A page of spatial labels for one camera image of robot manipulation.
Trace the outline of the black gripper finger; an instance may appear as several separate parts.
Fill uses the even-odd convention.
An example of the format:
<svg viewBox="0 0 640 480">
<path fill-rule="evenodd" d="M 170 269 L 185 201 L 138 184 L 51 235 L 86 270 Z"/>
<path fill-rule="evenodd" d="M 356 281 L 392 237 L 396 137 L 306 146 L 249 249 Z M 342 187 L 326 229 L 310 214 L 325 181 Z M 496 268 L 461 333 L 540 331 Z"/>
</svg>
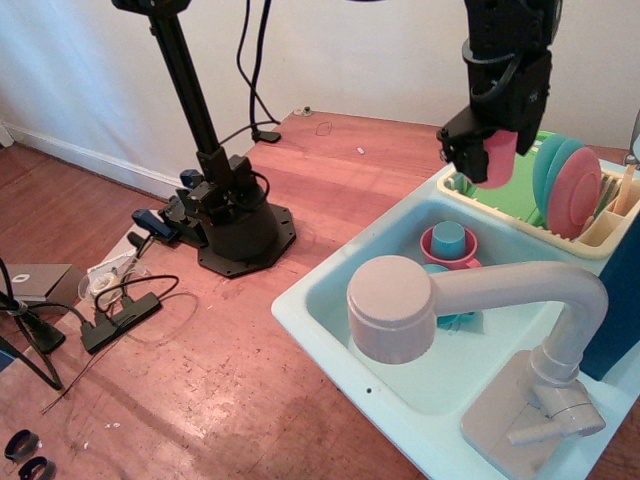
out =
<svg viewBox="0 0 640 480">
<path fill-rule="evenodd" d="M 481 138 L 455 140 L 443 134 L 438 134 L 437 138 L 441 143 L 440 159 L 443 162 L 452 164 L 472 183 L 488 180 L 489 156 Z"/>
</svg>

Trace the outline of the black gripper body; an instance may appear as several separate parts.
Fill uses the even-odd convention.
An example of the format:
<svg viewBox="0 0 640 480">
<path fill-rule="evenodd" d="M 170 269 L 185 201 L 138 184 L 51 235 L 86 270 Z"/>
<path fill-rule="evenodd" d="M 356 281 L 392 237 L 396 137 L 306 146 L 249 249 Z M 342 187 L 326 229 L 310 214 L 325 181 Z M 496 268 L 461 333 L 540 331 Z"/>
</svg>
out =
<svg viewBox="0 0 640 480">
<path fill-rule="evenodd" d="M 463 155 L 499 130 L 517 134 L 516 152 L 533 144 L 550 90 L 552 55 L 547 49 L 481 59 L 462 49 L 469 105 L 437 133 L 444 155 Z"/>
</svg>

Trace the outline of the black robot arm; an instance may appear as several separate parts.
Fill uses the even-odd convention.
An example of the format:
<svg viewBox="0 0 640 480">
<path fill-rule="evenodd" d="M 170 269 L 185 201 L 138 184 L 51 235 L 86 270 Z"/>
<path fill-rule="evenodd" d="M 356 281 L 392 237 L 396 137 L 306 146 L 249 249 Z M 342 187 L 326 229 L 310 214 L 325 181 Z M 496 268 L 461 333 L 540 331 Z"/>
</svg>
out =
<svg viewBox="0 0 640 480">
<path fill-rule="evenodd" d="M 199 166 L 158 212 L 133 220 L 152 236 L 197 249 L 202 267 L 234 278 L 271 267 L 296 237 L 290 211 L 268 200 L 268 180 L 219 141 L 178 19 L 183 1 L 121 1 L 149 19 L 197 147 Z M 441 157 L 472 183 L 504 185 L 532 146 L 550 89 L 558 1 L 469 1 L 463 58 L 468 106 L 437 134 Z"/>
</svg>

